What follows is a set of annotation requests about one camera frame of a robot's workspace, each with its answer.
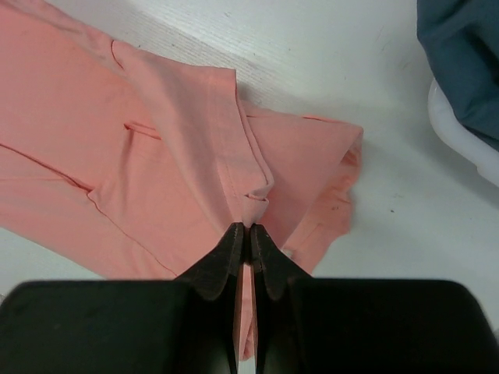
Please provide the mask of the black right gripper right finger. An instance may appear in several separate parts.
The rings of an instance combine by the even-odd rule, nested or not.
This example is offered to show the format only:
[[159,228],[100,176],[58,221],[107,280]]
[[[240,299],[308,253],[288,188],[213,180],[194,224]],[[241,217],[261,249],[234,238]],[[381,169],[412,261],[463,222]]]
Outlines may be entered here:
[[480,304],[450,280],[315,278],[249,230],[258,373],[495,373]]

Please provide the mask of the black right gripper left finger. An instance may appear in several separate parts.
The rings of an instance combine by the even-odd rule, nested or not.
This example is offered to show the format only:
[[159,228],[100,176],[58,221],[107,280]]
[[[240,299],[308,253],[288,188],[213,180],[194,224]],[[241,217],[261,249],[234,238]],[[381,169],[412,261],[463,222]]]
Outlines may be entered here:
[[243,224],[174,280],[43,280],[1,305],[4,373],[235,373]]

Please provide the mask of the salmon pink t-shirt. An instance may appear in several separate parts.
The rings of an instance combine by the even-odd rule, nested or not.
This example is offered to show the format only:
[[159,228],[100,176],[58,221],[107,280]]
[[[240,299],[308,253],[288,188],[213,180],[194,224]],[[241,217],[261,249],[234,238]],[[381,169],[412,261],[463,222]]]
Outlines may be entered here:
[[1,225],[108,278],[172,278],[234,222],[304,270],[348,232],[362,129],[259,108],[231,69],[1,4]]

